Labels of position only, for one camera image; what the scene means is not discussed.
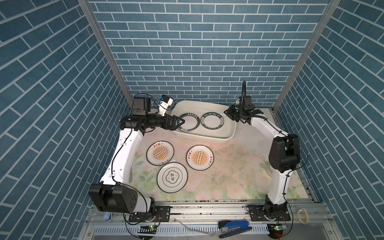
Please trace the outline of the large plate green lettered rim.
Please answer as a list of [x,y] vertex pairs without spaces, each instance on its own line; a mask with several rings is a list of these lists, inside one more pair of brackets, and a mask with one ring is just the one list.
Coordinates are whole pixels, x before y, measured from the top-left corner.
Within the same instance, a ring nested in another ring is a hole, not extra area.
[[224,125],[224,118],[216,112],[208,112],[202,115],[201,124],[208,130],[218,130]]

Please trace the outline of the orange sunburst plate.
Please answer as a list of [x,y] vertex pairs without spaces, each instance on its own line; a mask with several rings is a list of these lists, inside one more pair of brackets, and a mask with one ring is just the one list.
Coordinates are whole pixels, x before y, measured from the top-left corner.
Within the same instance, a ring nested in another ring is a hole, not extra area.
[[174,153],[175,150],[171,143],[158,141],[148,148],[146,158],[151,165],[163,166],[173,158]]
[[213,151],[204,145],[191,147],[186,154],[187,164],[196,171],[205,171],[214,163]]

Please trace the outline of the white plate black clover outline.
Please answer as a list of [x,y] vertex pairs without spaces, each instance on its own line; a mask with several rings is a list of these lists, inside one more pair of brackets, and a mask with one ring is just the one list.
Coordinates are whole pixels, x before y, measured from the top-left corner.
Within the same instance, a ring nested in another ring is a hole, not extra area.
[[165,193],[173,194],[185,187],[188,181],[188,172],[180,163],[164,165],[157,175],[158,187]]

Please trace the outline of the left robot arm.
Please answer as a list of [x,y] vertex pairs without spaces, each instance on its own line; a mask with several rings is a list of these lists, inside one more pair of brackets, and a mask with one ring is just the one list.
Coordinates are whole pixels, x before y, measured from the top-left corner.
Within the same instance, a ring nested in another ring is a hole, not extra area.
[[164,114],[127,116],[121,120],[119,140],[112,160],[98,184],[91,184],[89,195],[100,212],[144,214],[147,218],[156,213],[155,200],[144,197],[129,185],[135,153],[147,129],[162,128],[175,131],[185,120]]

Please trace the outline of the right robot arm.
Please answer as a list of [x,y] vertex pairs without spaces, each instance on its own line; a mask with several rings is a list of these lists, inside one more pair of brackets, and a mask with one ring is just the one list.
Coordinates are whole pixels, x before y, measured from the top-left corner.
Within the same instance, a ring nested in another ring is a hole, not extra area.
[[272,140],[269,163],[273,168],[272,185],[266,196],[264,215],[273,220],[288,211],[286,193],[291,173],[300,163],[299,137],[288,134],[271,123],[263,112],[256,109],[250,96],[243,96],[224,111],[236,122],[247,123]]

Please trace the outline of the white plastic bin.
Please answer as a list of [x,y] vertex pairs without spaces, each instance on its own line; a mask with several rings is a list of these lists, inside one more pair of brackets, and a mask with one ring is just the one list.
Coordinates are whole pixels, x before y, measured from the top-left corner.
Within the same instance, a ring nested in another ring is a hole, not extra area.
[[208,112],[216,112],[223,116],[224,125],[218,130],[208,130],[200,125],[191,132],[183,132],[177,129],[174,131],[174,134],[178,137],[188,138],[198,141],[208,141],[214,143],[226,143],[228,142],[236,132],[236,122],[229,119],[224,111],[229,107],[220,104],[207,103],[207,102],[197,102],[197,101],[180,101],[176,104],[175,108],[172,110],[172,115],[180,116],[184,113],[193,113],[196,114],[201,121],[203,114]]

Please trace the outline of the left circuit board with LED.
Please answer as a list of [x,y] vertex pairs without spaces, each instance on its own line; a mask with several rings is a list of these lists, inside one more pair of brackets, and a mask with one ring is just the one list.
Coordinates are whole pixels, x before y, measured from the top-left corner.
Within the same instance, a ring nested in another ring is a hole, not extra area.
[[138,237],[140,240],[151,240],[157,233],[157,226],[140,226],[138,231]]

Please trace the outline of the circuit board with led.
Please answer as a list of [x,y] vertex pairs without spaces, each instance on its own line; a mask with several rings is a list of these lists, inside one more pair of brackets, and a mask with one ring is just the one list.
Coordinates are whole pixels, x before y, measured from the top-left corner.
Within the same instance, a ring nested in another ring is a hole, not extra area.
[[140,240],[151,240],[157,233],[157,226],[140,226],[138,231],[138,237]]
[[284,235],[284,229],[287,227],[282,224],[268,224],[268,237],[274,240],[279,240]]

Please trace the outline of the light blue small device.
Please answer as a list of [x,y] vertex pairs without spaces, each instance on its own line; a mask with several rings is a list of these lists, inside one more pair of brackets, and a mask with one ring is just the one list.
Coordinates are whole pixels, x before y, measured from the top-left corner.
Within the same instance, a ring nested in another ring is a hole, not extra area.
[[112,221],[112,213],[111,212],[105,212],[103,215],[103,220],[106,223],[110,223]]

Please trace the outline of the blue black stapler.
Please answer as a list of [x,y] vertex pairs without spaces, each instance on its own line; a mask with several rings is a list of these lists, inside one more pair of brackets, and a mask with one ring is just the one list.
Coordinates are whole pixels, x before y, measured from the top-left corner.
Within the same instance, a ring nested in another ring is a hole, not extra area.
[[234,235],[248,232],[252,230],[250,223],[246,220],[241,221],[220,221],[218,222],[218,227],[220,229],[219,238],[224,239]]

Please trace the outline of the right circuit board with LED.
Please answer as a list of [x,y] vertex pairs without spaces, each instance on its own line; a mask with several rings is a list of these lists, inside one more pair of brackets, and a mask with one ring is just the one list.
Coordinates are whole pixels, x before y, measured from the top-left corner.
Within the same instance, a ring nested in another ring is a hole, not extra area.
[[287,227],[282,224],[268,224],[268,237],[274,240],[279,240],[284,235],[284,229]]

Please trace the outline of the rubber band loop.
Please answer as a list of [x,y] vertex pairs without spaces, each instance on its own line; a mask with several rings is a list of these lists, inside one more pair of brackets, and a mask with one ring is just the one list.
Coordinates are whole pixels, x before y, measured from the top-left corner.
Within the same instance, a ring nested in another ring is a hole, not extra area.
[[307,210],[304,208],[299,209],[297,211],[297,218],[298,218],[298,221],[303,225],[307,225],[310,221],[309,214],[308,214]]

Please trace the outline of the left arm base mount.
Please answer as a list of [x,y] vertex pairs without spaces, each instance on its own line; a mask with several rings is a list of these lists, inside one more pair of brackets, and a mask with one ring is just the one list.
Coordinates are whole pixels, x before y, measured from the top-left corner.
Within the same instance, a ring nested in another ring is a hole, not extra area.
[[156,206],[155,208],[150,209],[148,213],[132,213],[127,214],[127,217],[129,217],[128,221],[130,223],[141,223],[144,221],[152,220],[154,217],[159,217],[160,219],[157,220],[160,221],[160,223],[169,222],[170,220],[170,214],[171,214],[171,207],[170,206]]

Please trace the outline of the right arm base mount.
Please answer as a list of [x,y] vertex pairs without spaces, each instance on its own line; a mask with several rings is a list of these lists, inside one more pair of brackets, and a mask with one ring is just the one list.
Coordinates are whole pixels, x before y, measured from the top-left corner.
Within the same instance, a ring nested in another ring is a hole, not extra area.
[[247,205],[246,210],[250,215],[251,221],[290,221],[291,214],[288,210],[287,204],[282,205]]

